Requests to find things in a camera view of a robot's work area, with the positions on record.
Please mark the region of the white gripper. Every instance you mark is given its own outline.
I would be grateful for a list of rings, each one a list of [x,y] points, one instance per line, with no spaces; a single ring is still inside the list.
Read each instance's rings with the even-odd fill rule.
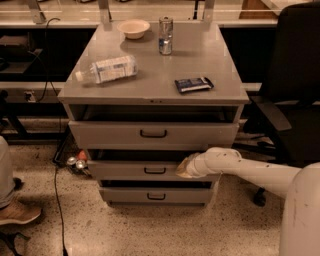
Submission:
[[[220,172],[216,165],[215,153],[195,153],[185,158],[176,168],[176,174],[182,178],[201,178]]]

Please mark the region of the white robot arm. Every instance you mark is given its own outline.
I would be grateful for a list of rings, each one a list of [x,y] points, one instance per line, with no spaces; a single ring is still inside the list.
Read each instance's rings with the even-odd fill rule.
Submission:
[[[320,163],[297,168],[248,160],[234,149],[213,147],[186,157],[176,174],[235,175],[284,198],[279,256],[320,256]]]

